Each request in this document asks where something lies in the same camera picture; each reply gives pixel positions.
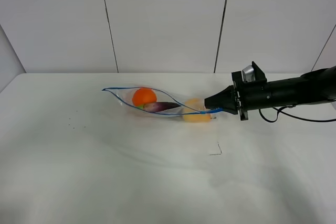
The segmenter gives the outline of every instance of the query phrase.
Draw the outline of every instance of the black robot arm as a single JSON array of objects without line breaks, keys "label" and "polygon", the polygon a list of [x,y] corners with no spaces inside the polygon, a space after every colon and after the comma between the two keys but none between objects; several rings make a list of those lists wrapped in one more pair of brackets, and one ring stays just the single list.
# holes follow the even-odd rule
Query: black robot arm
[{"label": "black robot arm", "polygon": [[241,120],[248,120],[249,110],[336,100],[336,66],[268,82],[264,72],[252,62],[242,71],[233,72],[232,80],[233,85],[205,99],[207,109],[239,112]]}]

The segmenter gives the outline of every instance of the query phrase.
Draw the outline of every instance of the white table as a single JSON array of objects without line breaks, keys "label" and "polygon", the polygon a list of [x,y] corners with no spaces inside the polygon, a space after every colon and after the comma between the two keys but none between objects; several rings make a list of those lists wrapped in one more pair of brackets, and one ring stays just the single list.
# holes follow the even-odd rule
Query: white table
[{"label": "white table", "polygon": [[[256,111],[245,122],[139,119],[100,91],[142,84],[206,97],[231,83],[229,74],[18,76],[0,93],[0,223],[335,223],[336,123],[269,124]],[[290,112],[336,118],[330,104]],[[217,143],[223,153],[210,155]]]}]

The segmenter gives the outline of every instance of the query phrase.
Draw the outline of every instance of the eggplant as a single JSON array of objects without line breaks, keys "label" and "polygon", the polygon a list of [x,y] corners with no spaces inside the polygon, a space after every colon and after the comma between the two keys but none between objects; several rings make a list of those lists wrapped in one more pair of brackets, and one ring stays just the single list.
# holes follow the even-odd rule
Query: eggplant
[{"label": "eggplant", "polygon": [[147,112],[160,112],[164,110],[169,110],[173,108],[180,107],[179,104],[175,102],[151,102],[151,103],[146,103],[142,106],[138,106],[139,109],[142,109]]}]

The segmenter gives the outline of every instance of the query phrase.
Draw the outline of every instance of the black cable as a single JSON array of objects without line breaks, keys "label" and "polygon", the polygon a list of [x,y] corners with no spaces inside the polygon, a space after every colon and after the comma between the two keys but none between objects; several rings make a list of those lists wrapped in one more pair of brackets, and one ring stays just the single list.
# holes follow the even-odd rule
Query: black cable
[{"label": "black cable", "polygon": [[266,122],[268,123],[275,123],[277,120],[278,120],[278,117],[279,117],[279,114],[282,113],[286,116],[289,116],[291,118],[295,118],[295,119],[298,119],[298,120],[302,120],[302,121],[306,121],[306,122],[314,122],[314,123],[329,123],[329,122],[336,122],[336,119],[329,119],[329,120],[312,120],[312,119],[306,119],[306,118],[300,118],[298,116],[295,116],[295,115],[291,115],[291,114],[288,114],[286,112],[284,112],[283,110],[284,109],[287,109],[287,108],[294,108],[295,105],[292,105],[292,106],[283,106],[279,109],[276,109],[276,108],[273,108],[277,111],[277,118],[275,120],[269,120],[267,119],[261,112],[261,110],[259,110],[259,114],[260,116],[262,117],[262,119],[264,119]]}]

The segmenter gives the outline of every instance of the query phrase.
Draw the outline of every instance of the clear plastic bag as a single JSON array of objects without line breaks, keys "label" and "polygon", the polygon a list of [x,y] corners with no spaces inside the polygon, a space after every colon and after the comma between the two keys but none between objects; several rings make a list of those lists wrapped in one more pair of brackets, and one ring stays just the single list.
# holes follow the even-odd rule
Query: clear plastic bag
[{"label": "clear plastic bag", "polygon": [[[154,92],[155,102],[144,103],[141,106],[134,105],[134,96],[140,89],[149,89]],[[163,90],[150,87],[113,87],[105,88],[103,91],[113,94],[121,104],[150,116],[183,116],[186,121],[197,121],[201,117],[195,118],[194,115],[207,115],[206,117],[211,119],[212,114],[222,111],[221,109],[205,109],[203,99],[177,98]]]}]

